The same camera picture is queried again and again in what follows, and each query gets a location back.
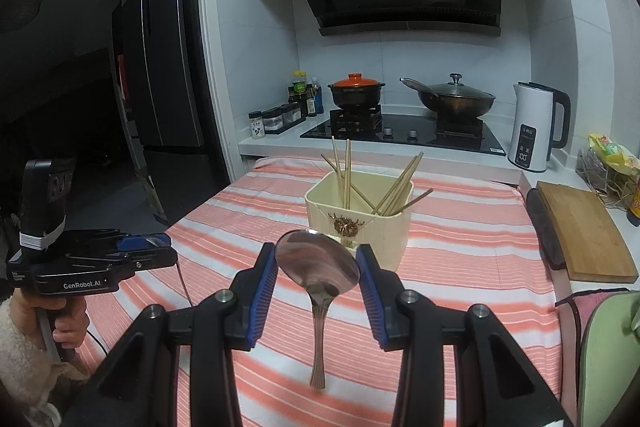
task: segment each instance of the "white kettle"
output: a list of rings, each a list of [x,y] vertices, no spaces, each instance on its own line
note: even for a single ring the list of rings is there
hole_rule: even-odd
[[[513,89],[516,92],[516,118],[509,161],[527,171],[544,172],[551,149],[564,147],[569,138],[571,99],[565,92],[533,82],[514,84]],[[559,140],[553,140],[556,103],[564,108]]]

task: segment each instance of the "cable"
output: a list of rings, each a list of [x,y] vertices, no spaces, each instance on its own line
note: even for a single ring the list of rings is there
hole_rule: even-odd
[[[193,308],[193,301],[191,300],[191,296],[189,295],[187,285],[184,283],[184,279],[182,277],[182,270],[180,269],[180,259],[175,260],[175,266],[178,269],[178,277],[180,277],[180,282],[182,283],[182,289],[184,290],[184,294],[187,295],[187,300],[189,301],[190,306]]]
[[[91,335],[91,338],[96,342],[96,344],[98,344],[98,346],[102,348],[102,350],[104,351],[104,354],[108,355],[107,350],[104,349],[104,346],[100,343],[100,341],[95,338],[95,335],[89,330],[86,330],[86,332],[89,333],[89,335]]]

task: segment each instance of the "wooden cutting board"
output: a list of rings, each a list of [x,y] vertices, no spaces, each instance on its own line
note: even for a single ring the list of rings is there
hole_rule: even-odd
[[[538,182],[537,188],[558,234],[569,279],[636,282],[636,264],[593,192],[545,182]]]

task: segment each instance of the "table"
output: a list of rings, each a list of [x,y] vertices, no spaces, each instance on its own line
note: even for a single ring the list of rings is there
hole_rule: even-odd
[[[354,164],[398,175],[399,169]],[[168,233],[197,303],[253,266],[263,242],[307,226],[304,194],[329,170],[310,158],[259,160],[251,172],[172,226]],[[436,304],[466,310],[487,304],[551,389],[561,384],[561,339],[553,285],[522,195],[509,185],[417,172],[409,242],[398,268],[405,287]],[[149,303],[188,306],[175,267],[140,272],[114,294],[88,299],[91,331],[112,347]],[[313,360],[311,305],[282,272],[264,334],[250,353],[234,352],[245,426],[385,426],[392,418],[401,353],[371,336],[358,287],[332,304],[325,331],[327,388],[308,385]],[[95,367],[103,355],[90,338],[79,349]],[[189,425],[189,353],[180,357],[178,425]],[[445,352],[446,425],[455,425],[452,349]]]

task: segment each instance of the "refrigerator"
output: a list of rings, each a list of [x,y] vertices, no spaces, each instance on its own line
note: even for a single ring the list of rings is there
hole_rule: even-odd
[[[197,6],[185,2],[196,1],[126,0],[121,10],[130,105],[168,225],[229,183],[206,73],[196,67],[202,41],[185,31]]]

